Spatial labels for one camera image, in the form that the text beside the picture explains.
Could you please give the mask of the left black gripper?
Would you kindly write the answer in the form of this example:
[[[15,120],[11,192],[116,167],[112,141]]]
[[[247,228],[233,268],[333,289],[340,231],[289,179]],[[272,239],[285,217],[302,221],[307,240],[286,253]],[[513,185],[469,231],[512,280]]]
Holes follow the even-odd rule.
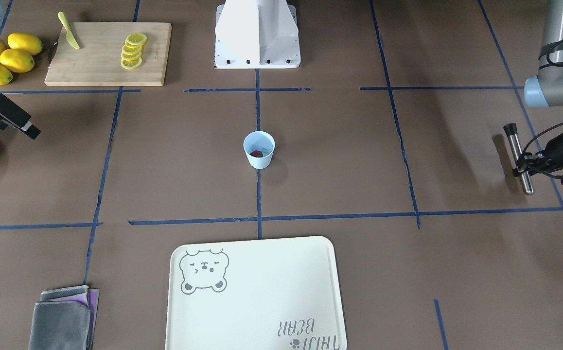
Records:
[[[540,173],[552,173],[563,169],[563,133],[548,141],[545,148],[535,154],[521,153],[513,155],[514,176],[533,176]]]

